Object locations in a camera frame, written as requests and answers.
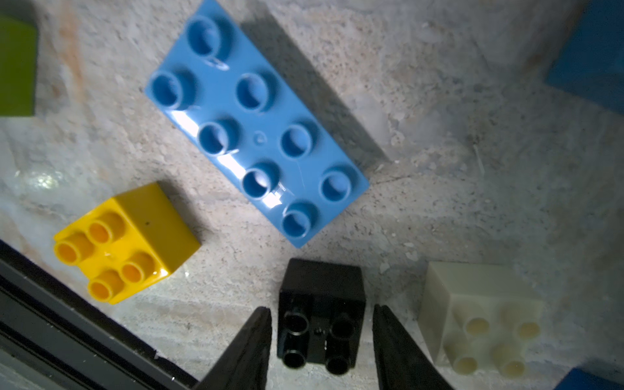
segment dark blue building block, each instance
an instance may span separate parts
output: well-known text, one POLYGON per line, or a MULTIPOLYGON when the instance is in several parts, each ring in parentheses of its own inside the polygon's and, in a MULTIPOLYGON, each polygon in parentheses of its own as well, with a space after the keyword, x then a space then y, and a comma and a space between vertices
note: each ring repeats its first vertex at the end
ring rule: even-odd
POLYGON ((147 96, 297 248, 368 181, 214 0, 206 0, 147 96))
POLYGON ((546 82, 624 114, 624 1, 589 4, 546 82))
POLYGON ((624 390, 624 386, 575 368, 565 376, 555 390, 624 390))

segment green building block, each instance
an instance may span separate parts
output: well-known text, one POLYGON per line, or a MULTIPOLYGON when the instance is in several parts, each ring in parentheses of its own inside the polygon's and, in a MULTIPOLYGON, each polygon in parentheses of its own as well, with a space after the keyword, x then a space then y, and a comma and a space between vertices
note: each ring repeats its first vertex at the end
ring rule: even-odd
POLYGON ((37 29, 0 14, 0 117, 34 115, 37 29))

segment blue building block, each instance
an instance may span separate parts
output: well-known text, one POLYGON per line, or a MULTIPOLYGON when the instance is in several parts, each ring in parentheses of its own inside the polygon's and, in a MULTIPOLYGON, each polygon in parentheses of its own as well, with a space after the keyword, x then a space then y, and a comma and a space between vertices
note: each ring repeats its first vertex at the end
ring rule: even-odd
POLYGON ((546 82, 624 114, 624 1, 588 5, 546 82))
POLYGON ((555 390, 624 390, 624 386, 575 368, 565 376, 555 390))
POLYGON ((297 248, 368 188, 214 0, 189 19, 145 93, 297 248))

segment black building block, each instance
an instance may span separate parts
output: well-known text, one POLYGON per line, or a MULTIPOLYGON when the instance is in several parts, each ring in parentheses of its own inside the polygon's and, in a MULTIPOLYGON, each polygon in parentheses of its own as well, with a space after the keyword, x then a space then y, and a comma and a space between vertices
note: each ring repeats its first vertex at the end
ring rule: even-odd
POLYGON ((280 290, 277 356, 290 368, 355 367, 366 296, 359 267, 290 259, 280 290))

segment toy building block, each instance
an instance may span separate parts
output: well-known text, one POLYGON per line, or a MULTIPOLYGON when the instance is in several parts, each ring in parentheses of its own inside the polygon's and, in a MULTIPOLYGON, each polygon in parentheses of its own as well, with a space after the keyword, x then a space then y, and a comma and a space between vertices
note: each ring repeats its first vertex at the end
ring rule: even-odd
POLYGON ((215 0, 145 93, 297 248, 368 181, 215 0))
POLYGON ((624 1, 593 0, 546 82, 624 114, 624 1))
POLYGON ((0 14, 0 117, 34 115, 37 29, 0 14))
POLYGON ((418 324, 434 364, 462 375, 525 371, 524 353, 540 334, 540 296, 504 266, 429 263, 418 324))
POLYGON ((59 260, 89 279, 89 294, 111 304, 168 277, 200 247, 157 183, 108 199, 54 240, 59 260))
POLYGON ((624 390, 624 385, 575 368, 565 376, 555 390, 624 390))
POLYGON ((356 266, 290 259, 280 289, 277 357, 290 368, 355 367, 366 295, 356 266))

